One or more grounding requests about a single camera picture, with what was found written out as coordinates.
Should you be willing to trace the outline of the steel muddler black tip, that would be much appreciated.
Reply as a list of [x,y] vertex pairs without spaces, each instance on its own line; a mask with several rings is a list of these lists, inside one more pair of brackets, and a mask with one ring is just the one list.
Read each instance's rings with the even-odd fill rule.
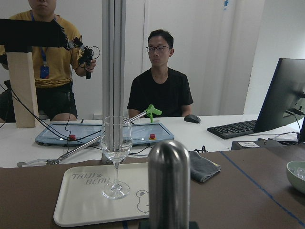
[[190,156],[178,141],[157,143],[148,156],[149,228],[188,229]]

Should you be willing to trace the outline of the right teach pendant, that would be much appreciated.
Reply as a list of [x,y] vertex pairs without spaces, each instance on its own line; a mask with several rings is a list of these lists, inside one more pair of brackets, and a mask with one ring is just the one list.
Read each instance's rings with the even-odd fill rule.
[[132,124],[133,146],[152,146],[164,140],[174,140],[174,135],[162,123]]

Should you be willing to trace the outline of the teach pendant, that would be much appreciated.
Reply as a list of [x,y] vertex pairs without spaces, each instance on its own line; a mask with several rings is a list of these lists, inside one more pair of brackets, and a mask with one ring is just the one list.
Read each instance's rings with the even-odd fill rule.
[[100,142],[103,127],[101,124],[51,123],[35,138],[43,146],[81,146],[95,138],[95,145]]
[[133,146],[152,146],[164,140],[174,140],[174,135],[162,123],[132,124]]

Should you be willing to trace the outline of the man in black shirt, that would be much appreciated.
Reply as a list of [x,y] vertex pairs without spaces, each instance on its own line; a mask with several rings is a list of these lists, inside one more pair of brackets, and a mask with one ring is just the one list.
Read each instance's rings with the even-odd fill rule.
[[168,67],[174,54],[173,36],[165,30],[152,31],[147,43],[151,68],[134,78],[127,105],[129,117],[135,117],[153,105],[160,117],[192,114],[193,99],[187,76]]

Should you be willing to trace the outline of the black computer mouse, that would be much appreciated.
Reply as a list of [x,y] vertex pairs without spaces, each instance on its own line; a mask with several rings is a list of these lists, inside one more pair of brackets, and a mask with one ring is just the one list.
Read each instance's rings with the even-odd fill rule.
[[184,121],[199,124],[201,119],[194,114],[188,114],[184,117]]

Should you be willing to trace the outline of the clear wine glass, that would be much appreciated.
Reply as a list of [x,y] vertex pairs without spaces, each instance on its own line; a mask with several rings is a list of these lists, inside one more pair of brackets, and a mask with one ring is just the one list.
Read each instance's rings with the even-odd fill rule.
[[119,165],[129,155],[132,145],[132,127],[128,118],[108,116],[103,120],[101,145],[104,155],[115,167],[114,181],[106,184],[102,193],[106,198],[121,199],[126,197],[130,188],[119,180]]

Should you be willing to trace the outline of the grey folded cloth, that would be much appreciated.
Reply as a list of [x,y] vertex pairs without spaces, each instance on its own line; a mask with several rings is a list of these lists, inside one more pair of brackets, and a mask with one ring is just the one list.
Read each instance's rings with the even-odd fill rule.
[[189,151],[191,179],[203,183],[221,171],[221,166],[200,156],[196,151]]

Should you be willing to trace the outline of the left teach pendant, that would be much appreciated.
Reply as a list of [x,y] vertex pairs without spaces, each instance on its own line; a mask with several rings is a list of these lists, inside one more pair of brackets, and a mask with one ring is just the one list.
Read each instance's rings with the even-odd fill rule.
[[43,146],[81,146],[95,138],[95,145],[100,142],[103,127],[101,124],[51,123],[35,138]]

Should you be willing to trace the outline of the black keyboard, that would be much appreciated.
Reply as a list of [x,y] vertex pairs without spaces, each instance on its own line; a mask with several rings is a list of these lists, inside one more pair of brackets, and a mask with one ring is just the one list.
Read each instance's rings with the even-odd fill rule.
[[253,134],[253,129],[257,120],[243,121],[221,126],[207,128],[207,131],[222,139]]

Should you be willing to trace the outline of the cream bear tray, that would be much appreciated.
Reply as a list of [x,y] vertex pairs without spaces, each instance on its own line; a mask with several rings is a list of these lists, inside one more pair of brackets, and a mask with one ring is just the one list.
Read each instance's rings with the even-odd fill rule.
[[130,163],[119,167],[119,179],[130,193],[115,200],[102,188],[114,180],[113,165],[73,167],[62,179],[54,221],[62,227],[142,219],[149,216],[148,164]]

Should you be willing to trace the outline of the person in yellow shirt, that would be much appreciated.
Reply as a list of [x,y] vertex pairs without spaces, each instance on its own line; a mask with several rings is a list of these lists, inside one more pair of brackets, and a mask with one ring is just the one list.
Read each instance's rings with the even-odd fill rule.
[[[55,0],[30,0],[30,10],[13,15],[15,20],[56,21],[69,39],[80,37],[78,29],[69,21],[55,14]],[[71,70],[83,77],[92,73],[96,61],[79,63],[79,50],[65,48],[33,47],[33,70],[35,76],[38,109],[52,121],[77,120],[77,108],[72,91]]]

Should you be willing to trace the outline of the black device box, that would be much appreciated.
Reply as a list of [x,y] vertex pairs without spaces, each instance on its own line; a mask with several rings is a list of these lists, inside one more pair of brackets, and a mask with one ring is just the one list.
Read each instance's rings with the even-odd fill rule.
[[231,145],[231,150],[241,150],[248,148],[268,148],[278,146],[282,146],[282,144],[274,140],[233,141]]

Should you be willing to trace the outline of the white desk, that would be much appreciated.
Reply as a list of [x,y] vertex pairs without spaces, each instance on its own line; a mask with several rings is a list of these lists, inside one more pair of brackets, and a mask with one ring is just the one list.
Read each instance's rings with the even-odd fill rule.
[[[155,118],[161,122],[175,140],[184,144],[188,150],[201,149],[207,151],[226,151],[231,149],[233,141],[255,141],[258,138],[296,139],[303,121],[294,121],[291,124],[267,132],[245,135],[231,139],[221,139],[208,132],[209,127],[249,121],[257,119],[255,114],[243,115],[213,115],[201,116],[199,124],[184,121],[182,117]],[[57,159],[71,148],[62,146],[41,146],[35,143],[35,137],[44,129],[38,125],[35,128],[17,128],[15,123],[4,124],[0,129],[0,166],[4,168],[17,167],[18,162],[30,162],[38,159]]]

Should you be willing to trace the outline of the green bowl of ice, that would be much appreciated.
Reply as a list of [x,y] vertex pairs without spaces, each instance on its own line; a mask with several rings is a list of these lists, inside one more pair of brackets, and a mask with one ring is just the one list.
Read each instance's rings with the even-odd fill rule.
[[305,193],[305,162],[291,161],[286,165],[286,175],[290,184],[301,193]]

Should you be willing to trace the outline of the aluminium frame post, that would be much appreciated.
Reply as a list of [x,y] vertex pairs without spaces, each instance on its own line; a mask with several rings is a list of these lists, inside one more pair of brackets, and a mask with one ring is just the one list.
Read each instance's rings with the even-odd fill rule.
[[102,117],[123,116],[126,1],[102,1]]

